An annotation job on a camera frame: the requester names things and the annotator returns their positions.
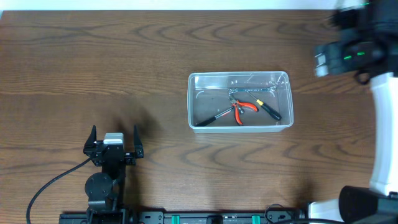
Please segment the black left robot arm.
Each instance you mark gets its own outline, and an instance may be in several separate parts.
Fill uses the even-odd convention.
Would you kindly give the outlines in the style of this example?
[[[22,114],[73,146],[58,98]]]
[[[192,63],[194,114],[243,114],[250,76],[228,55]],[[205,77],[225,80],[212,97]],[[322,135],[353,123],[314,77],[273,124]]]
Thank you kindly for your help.
[[[124,147],[123,133],[107,133],[103,140],[96,137],[93,126],[83,153],[101,172],[91,175],[85,184],[88,196],[88,223],[136,223],[136,214],[124,205],[126,167],[134,166],[144,157],[144,148],[137,127],[133,131],[133,151]]]

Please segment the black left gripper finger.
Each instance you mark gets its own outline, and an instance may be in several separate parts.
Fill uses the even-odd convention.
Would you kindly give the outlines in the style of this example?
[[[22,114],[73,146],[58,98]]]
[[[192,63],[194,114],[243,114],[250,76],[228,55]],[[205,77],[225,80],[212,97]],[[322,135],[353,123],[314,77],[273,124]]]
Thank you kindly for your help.
[[[138,128],[137,128],[136,125],[134,126],[134,148],[135,149],[142,149],[143,148],[141,139],[139,137]]]
[[[92,129],[91,129],[91,133],[88,137],[88,139],[86,140],[86,143],[84,145],[84,148],[93,148],[96,146],[96,126],[93,125]]]

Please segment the red handled pliers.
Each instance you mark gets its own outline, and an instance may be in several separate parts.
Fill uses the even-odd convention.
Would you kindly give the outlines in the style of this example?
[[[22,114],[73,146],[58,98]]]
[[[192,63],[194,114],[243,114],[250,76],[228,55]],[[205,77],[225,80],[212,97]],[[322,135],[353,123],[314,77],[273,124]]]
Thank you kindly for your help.
[[[240,115],[244,114],[244,108],[250,109],[254,112],[258,112],[259,109],[252,103],[241,102],[237,100],[233,95],[229,95],[229,100],[231,105],[234,108],[234,118],[238,126],[242,126],[243,122],[241,121]]]

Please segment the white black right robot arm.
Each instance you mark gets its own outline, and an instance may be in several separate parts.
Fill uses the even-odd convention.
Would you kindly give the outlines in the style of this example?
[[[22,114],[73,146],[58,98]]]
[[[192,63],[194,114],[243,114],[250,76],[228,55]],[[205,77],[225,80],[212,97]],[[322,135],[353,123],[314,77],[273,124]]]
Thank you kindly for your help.
[[[345,186],[338,199],[312,202],[296,223],[397,223],[397,1],[337,9],[340,39],[315,48],[318,77],[354,72],[376,110],[376,152],[369,187]]]

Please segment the clear plastic storage container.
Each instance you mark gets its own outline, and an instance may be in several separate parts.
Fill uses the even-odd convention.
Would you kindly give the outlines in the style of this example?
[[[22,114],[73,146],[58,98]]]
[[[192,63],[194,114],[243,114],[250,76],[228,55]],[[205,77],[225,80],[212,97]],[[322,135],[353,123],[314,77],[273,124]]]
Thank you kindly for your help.
[[[259,109],[254,112],[244,108],[238,126],[234,111],[217,119],[208,126],[196,124],[217,115],[232,105],[229,88],[268,88],[273,92],[250,92],[280,113],[282,119],[274,120],[247,92],[232,94],[237,100],[252,103]],[[294,123],[294,109],[288,74],[271,72],[207,72],[193,73],[188,78],[187,89],[188,123],[195,133],[266,133],[279,132]]]

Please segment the small steel claw hammer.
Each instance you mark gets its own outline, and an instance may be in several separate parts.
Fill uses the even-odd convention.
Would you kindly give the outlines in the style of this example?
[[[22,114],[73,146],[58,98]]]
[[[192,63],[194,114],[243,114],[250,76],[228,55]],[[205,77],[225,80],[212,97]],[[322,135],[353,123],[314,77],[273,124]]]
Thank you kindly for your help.
[[[214,116],[212,116],[212,117],[210,117],[210,118],[208,118],[208,119],[206,119],[206,120],[204,120],[204,121],[202,121],[202,122],[196,124],[196,127],[208,126],[208,125],[211,124],[212,122],[216,121],[217,119],[221,118],[222,116],[227,115],[228,113],[230,113],[230,112],[232,112],[232,111],[235,112],[235,120],[236,120],[237,124],[238,124],[239,126],[242,126],[243,123],[242,123],[242,121],[239,119],[240,107],[239,107],[239,106],[236,106],[236,105],[233,105],[233,106],[231,106],[229,109],[224,110],[223,112],[221,112],[221,113],[219,113],[219,114],[217,114],[217,115],[214,115]]]

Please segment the black yellow screwdriver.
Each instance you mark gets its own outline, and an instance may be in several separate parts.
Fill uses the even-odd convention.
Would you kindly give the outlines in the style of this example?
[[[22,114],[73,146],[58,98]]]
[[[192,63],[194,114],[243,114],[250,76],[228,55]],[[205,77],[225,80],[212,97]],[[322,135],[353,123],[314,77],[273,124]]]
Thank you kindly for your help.
[[[274,108],[269,106],[267,103],[261,101],[259,98],[256,98],[252,93],[248,92],[248,95],[250,95],[252,98],[255,99],[256,103],[265,111],[267,112],[274,120],[280,121],[282,119],[282,116],[278,111],[276,111]]]

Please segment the silver combination wrench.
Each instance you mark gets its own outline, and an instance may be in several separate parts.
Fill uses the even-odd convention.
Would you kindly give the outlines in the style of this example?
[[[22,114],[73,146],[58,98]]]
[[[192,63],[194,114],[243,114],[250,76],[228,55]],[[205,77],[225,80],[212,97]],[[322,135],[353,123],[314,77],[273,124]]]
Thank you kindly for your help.
[[[273,92],[276,90],[276,87],[268,87],[268,88],[229,88],[228,93],[230,95],[234,93],[241,93],[241,92]]]

